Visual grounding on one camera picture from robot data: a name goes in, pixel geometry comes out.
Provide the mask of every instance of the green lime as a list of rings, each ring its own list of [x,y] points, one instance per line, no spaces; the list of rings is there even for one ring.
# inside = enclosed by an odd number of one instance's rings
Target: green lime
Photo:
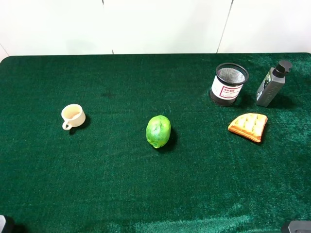
[[[147,141],[154,148],[164,146],[171,134],[171,123],[167,117],[159,115],[151,118],[146,128]]]

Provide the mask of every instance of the cup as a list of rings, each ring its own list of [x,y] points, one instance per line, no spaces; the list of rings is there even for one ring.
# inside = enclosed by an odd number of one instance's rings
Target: cup
[[[78,127],[86,120],[86,115],[79,104],[70,104],[62,110],[64,119],[63,129],[70,130],[72,127]]]

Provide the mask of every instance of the gray bottle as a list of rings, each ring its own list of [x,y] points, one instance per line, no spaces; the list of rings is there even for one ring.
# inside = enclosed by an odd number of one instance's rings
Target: gray bottle
[[[292,64],[280,61],[275,68],[271,68],[257,90],[256,104],[267,107],[285,84],[285,75],[290,71]]]

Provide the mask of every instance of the waffle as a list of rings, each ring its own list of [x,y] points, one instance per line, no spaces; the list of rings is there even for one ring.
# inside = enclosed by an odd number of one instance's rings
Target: waffle
[[[254,142],[261,141],[261,135],[267,116],[256,113],[247,113],[237,117],[228,127],[228,130],[251,139]]]

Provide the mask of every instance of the green velvet cloth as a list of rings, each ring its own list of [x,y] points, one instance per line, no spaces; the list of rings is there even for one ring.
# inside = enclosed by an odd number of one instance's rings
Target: green velvet cloth
[[[268,108],[257,88],[292,62]],[[215,68],[245,67],[231,107],[208,92]],[[0,214],[27,233],[253,233],[311,219],[311,55],[16,56],[0,63]],[[62,129],[62,109],[86,122]],[[261,143],[228,131],[268,116]],[[171,121],[148,144],[149,119]]]

